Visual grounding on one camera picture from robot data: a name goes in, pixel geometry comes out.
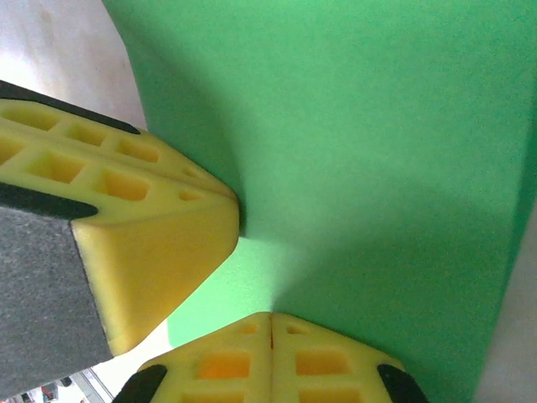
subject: gray foam pad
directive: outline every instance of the gray foam pad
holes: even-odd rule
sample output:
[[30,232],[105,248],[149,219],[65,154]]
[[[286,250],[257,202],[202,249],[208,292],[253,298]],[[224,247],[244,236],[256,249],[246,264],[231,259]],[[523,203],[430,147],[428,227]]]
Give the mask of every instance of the gray foam pad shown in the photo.
[[0,184],[0,399],[112,357],[70,226],[76,203]]

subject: square hole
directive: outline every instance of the square hole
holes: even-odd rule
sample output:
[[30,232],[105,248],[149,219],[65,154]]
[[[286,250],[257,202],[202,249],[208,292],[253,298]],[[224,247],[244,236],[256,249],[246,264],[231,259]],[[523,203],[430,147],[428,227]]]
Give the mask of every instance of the square hole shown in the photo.
[[241,330],[239,330],[239,333],[243,334],[254,334],[259,329],[259,326],[255,323],[249,323],[248,325],[244,325],[241,327]]
[[243,403],[244,392],[184,394],[181,403]]
[[156,149],[131,139],[122,139],[116,151],[148,162],[157,162],[159,160],[159,152]]
[[29,174],[53,181],[71,183],[86,163],[65,155],[47,153],[34,161],[26,170]]
[[201,174],[192,167],[185,167],[183,173],[191,178],[201,178]]
[[15,123],[38,128],[39,130],[51,130],[60,119],[52,113],[46,113],[35,107],[16,107],[2,113],[2,117]]
[[308,334],[309,332],[303,329],[302,327],[298,327],[296,325],[288,325],[287,333],[288,334]]
[[352,388],[318,388],[299,392],[300,403],[363,403],[360,392]]
[[89,145],[95,145],[99,147],[104,139],[107,137],[106,134],[100,132],[98,129],[88,128],[80,124],[72,126],[67,132],[67,137],[81,143],[86,143]]
[[147,196],[149,183],[136,176],[105,170],[99,181],[94,185],[93,190],[105,195],[139,202]]
[[193,202],[194,200],[201,199],[201,195],[194,191],[180,191],[179,199],[181,199],[183,202]]
[[0,165],[17,155],[26,144],[17,140],[0,137]]
[[296,353],[297,375],[350,374],[348,358],[334,348],[310,348]]
[[247,378],[250,354],[245,351],[217,351],[206,355],[198,364],[197,379]]

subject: black rubber strip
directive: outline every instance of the black rubber strip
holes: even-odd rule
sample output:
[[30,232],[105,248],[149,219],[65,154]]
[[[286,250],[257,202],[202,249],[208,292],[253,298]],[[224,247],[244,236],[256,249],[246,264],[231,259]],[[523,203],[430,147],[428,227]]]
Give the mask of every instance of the black rubber strip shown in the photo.
[[167,372],[163,365],[153,365],[134,374],[112,403],[150,403]]
[[42,103],[43,105],[54,107],[61,111],[90,119],[94,122],[106,124],[111,128],[117,128],[123,132],[140,134],[140,131],[133,125],[122,122],[121,120],[110,118],[97,112],[88,111],[83,107],[77,107],[68,102],[63,102],[59,99],[48,97],[44,94],[39,94],[38,92],[31,91],[27,88],[22,88],[21,86],[15,86],[14,84],[2,80],[0,80],[0,98]]
[[82,201],[53,196],[3,182],[0,182],[0,207],[68,221],[94,216],[98,213],[95,206]]
[[410,374],[388,364],[379,365],[377,371],[393,403],[429,403]]

